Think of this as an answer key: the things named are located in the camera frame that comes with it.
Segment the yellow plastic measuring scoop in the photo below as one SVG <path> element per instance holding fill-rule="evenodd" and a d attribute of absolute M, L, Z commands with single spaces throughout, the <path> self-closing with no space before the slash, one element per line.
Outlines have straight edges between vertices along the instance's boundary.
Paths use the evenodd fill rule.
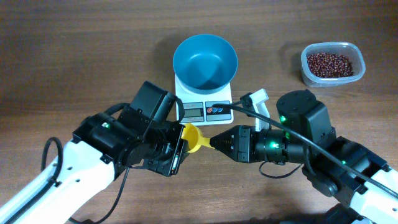
<path fill-rule="evenodd" d="M 210 144 L 210 138 L 204 137 L 198 127 L 194 126 L 192 123 L 186 123 L 184 126 L 182 139 L 188 142 L 187 153 L 191 154 L 197 152 L 202 146 L 214 149 Z"/>

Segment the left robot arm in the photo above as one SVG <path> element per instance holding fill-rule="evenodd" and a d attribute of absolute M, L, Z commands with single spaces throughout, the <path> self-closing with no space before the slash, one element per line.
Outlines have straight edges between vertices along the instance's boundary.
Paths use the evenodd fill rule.
<path fill-rule="evenodd" d="M 144 82 L 130 103 L 118 103 L 85 118 L 72 139 L 57 147 L 52 162 L 1 208 L 2 223 L 65 223 L 98 192 L 132 168 L 170 177 L 187 155 L 180 120 L 168 121 L 170 110 L 182 109 L 180 98 Z"/>

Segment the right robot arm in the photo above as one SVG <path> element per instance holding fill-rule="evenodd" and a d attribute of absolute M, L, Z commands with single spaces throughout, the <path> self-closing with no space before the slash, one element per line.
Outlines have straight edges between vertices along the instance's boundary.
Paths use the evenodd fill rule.
<path fill-rule="evenodd" d="M 386 160 L 338 136 L 327 107 L 309 90 L 286 93 L 276 107 L 278 120 L 255 111 L 248 96 L 221 105 L 266 125 L 235 126 L 212 137 L 211 146 L 239 163 L 296 164 L 314 189 L 338 202 L 322 223 L 397 222 L 397 172 Z"/>

